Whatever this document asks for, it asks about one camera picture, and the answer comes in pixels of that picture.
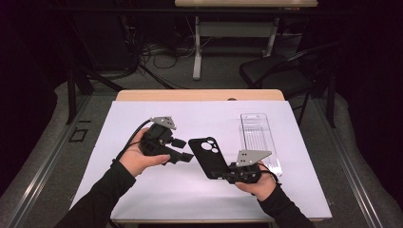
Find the table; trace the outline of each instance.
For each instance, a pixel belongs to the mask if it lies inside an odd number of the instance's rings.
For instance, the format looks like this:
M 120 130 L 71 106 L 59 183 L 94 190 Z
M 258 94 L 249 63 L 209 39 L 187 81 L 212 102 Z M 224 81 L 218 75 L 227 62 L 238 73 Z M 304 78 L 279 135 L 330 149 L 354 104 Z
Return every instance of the table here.
M 317 0 L 175 0 L 177 7 L 187 8 L 307 8 L 316 7 Z M 269 37 L 263 57 L 270 56 L 278 30 L 278 18 L 273 22 L 195 22 L 195 65 L 193 80 L 201 78 L 201 36 Z
M 175 138 L 187 141 L 214 137 L 226 161 L 230 162 L 236 160 L 240 147 L 240 140 L 236 139 L 240 136 L 236 120 L 238 112 L 250 111 L 263 111 L 268 115 L 283 167 L 279 179 L 286 194 L 309 219 L 330 218 L 332 215 L 292 109 L 279 90 L 268 89 L 121 91 L 106 117 L 73 204 L 104 174 L 134 128 L 150 115 L 171 113 L 178 127 L 173 132 Z M 209 180 L 196 159 L 190 163 L 169 163 L 146 169 L 133 188 L 121 197 L 111 218 L 118 223 L 273 220 L 261 211 L 255 197 L 225 180 Z

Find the hand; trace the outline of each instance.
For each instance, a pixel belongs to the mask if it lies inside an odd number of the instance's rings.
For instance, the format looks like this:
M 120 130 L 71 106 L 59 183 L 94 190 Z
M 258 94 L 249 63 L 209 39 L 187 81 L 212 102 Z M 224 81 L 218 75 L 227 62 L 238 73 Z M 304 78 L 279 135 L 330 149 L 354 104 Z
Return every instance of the hand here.
M 163 164 L 170 159 L 169 155 L 145 156 L 142 153 L 138 142 L 142 139 L 143 134 L 147 130 L 148 128 L 143 128 L 134 136 L 133 140 L 130 142 L 134 144 L 130 145 L 119 159 L 119 162 L 133 177 L 142 174 L 149 166 Z
M 263 165 L 259 165 L 260 170 L 267 170 Z M 236 182 L 235 185 L 242 191 L 254 194 L 259 201 L 266 200 L 276 188 L 276 182 L 269 173 L 262 173 L 256 183 Z

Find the black phone case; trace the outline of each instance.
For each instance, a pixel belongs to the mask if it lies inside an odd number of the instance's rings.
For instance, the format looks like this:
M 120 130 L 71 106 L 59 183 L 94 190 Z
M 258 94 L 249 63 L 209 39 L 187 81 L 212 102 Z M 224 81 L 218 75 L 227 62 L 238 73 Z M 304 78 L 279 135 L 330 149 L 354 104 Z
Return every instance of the black phone case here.
M 204 143 L 207 143 L 207 146 L 210 145 L 211 148 L 204 149 L 202 147 Z M 222 174 L 229 172 L 228 165 L 214 138 L 192 139 L 188 144 L 208 179 L 222 179 Z

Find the white paper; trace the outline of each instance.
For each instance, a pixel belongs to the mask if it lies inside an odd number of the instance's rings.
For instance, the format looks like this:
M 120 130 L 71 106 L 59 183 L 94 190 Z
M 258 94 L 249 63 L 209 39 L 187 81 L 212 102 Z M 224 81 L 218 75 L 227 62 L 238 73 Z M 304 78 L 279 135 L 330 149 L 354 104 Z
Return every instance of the white paper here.
M 114 102 L 73 204 L 111 165 L 134 130 L 150 117 L 170 116 L 173 137 L 213 137 L 229 164 L 237 160 L 240 114 L 265 113 L 281 163 L 282 189 L 310 219 L 332 216 L 288 102 Z M 188 145 L 179 152 L 192 153 Z M 112 219 L 133 220 L 261 220 L 255 197 L 226 180 L 209 180 L 196 158 L 190 163 L 168 163 L 147 168 L 121 197 Z

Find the clear plastic box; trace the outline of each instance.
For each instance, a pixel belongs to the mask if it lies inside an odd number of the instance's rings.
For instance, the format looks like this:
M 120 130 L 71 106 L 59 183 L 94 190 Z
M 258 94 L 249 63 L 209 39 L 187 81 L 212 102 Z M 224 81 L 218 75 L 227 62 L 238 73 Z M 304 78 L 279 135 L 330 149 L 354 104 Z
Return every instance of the clear plastic box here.
M 278 161 L 276 147 L 273 142 L 270 125 L 264 113 L 240 114 L 240 139 L 243 150 L 269 150 L 272 154 L 263 159 L 270 171 L 281 176 L 282 170 Z

